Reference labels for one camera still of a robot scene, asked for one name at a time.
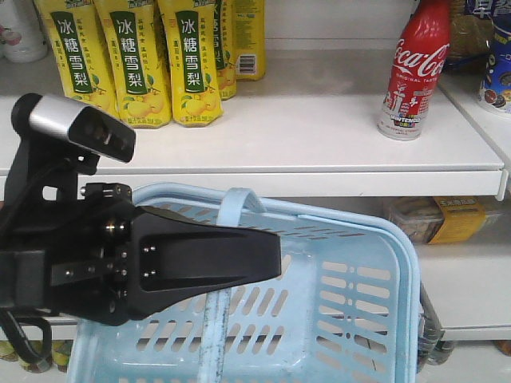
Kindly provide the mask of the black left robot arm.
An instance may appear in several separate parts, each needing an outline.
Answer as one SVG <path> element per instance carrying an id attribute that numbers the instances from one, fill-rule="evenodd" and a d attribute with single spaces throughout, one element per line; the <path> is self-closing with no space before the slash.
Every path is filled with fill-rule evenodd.
<path id="1" fill-rule="evenodd" d="M 133 204 L 124 184 L 1 212 L 1 306 L 111 326 L 281 273 L 278 235 Z"/>

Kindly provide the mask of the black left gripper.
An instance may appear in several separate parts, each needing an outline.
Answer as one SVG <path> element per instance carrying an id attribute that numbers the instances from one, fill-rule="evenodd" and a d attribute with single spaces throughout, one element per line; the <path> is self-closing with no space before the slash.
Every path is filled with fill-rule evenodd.
<path id="1" fill-rule="evenodd" d="M 28 197 L 1 213 L 1 307 L 119 326 L 127 310 L 132 190 L 86 184 L 84 199 Z"/>

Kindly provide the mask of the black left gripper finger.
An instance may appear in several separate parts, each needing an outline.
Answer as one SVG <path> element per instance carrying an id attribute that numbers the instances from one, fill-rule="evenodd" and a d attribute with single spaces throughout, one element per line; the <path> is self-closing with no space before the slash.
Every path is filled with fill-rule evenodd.
<path id="1" fill-rule="evenodd" d="M 147 318 L 200 294 L 281 274 L 278 235 L 199 223 L 167 209 L 136 207 L 131 218 L 128 316 Z"/>

